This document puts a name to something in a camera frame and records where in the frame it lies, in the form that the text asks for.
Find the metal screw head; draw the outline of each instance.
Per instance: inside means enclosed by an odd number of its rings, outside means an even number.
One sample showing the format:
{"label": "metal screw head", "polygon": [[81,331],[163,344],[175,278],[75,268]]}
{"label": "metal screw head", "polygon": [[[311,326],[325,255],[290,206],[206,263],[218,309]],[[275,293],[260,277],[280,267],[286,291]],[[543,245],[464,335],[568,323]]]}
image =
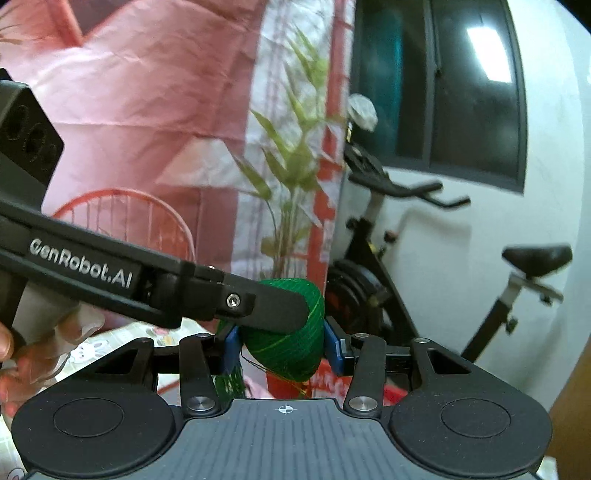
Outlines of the metal screw head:
{"label": "metal screw head", "polygon": [[209,411],[216,403],[209,397],[191,397],[187,400],[187,407],[193,411]]}
{"label": "metal screw head", "polygon": [[235,309],[240,305],[240,297],[235,293],[230,293],[226,298],[226,305],[231,309]]}
{"label": "metal screw head", "polygon": [[377,408],[378,402],[371,397],[355,397],[349,400],[349,407],[357,411],[372,411]]}

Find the green yarn ball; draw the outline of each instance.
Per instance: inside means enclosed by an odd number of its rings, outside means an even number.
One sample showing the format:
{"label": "green yarn ball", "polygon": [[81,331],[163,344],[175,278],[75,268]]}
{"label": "green yarn ball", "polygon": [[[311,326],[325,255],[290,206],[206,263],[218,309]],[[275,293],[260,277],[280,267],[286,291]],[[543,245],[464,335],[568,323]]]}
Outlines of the green yarn ball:
{"label": "green yarn ball", "polygon": [[307,381],[318,370],[322,359],[324,298],[316,285],[302,278],[273,278],[261,283],[302,294],[310,310],[308,321],[289,335],[242,327],[242,341],[251,355],[271,372],[287,380]]}

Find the pink wall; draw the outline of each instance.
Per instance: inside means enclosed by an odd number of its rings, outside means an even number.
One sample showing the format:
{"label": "pink wall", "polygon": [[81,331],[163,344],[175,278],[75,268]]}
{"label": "pink wall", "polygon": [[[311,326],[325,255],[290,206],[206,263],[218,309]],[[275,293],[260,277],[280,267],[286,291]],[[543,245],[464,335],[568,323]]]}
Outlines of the pink wall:
{"label": "pink wall", "polygon": [[[73,48],[46,1],[12,0],[3,21],[20,25],[14,35],[27,41],[1,51],[66,143],[44,211],[91,190],[142,190],[174,203],[199,261],[228,263],[235,192],[181,194],[156,179],[193,136],[242,152],[265,1],[134,0]],[[209,225],[219,217],[222,228]]]}

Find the green plant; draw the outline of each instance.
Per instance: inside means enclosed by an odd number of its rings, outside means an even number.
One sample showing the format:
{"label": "green plant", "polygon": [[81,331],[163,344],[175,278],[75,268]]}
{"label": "green plant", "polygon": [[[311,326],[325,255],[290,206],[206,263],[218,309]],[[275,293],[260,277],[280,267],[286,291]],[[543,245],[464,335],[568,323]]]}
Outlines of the green plant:
{"label": "green plant", "polygon": [[2,25],[2,21],[12,12],[15,8],[18,8],[19,5],[15,5],[14,7],[7,8],[4,12],[0,13],[0,43],[10,43],[12,45],[20,45],[22,44],[22,40],[19,38],[10,38],[6,36],[6,30],[11,28],[15,28],[18,25]]}
{"label": "green plant", "polygon": [[319,162],[310,148],[310,136],[327,124],[325,116],[326,83],[329,62],[320,55],[310,40],[299,29],[289,41],[297,62],[297,69],[284,65],[287,77],[285,94],[299,134],[288,139],[277,131],[273,122],[263,114],[252,111],[265,131],[269,146],[263,146],[265,163],[279,184],[273,189],[255,167],[243,158],[236,164],[248,179],[253,192],[267,205],[273,224],[270,235],[261,241],[261,253],[273,261],[270,273],[261,277],[287,276],[297,244],[310,236],[312,220],[303,206],[320,186],[316,179]]}

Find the window frame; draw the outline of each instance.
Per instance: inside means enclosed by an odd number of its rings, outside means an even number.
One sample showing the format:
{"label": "window frame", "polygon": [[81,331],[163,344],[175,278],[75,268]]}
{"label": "window frame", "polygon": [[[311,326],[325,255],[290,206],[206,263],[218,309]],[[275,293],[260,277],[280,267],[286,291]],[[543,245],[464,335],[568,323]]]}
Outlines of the window frame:
{"label": "window frame", "polygon": [[[525,174],[527,167],[528,148],[528,125],[527,125],[527,98],[525,95],[525,82],[522,69],[521,52],[517,40],[517,32],[511,10],[506,0],[499,1],[504,12],[505,25],[511,48],[511,57],[515,72],[515,86],[517,89],[517,112],[518,112],[518,150],[516,158],[517,175],[507,177],[487,171],[478,170],[477,166],[462,167],[453,164],[435,163],[431,161],[431,146],[434,135],[434,111],[435,111],[435,88],[437,82],[437,71],[440,65],[439,52],[437,51],[437,24],[433,17],[432,2],[441,0],[423,0],[423,12],[425,22],[425,60],[426,60],[426,98],[423,125],[423,154],[421,158],[401,157],[392,153],[387,158],[378,160],[384,167],[402,168],[424,173],[444,175],[459,180],[468,180],[482,183],[488,186],[497,187],[511,192],[523,194],[525,187]],[[351,71],[352,80],[358,79],[359,68],[353,66]]]}

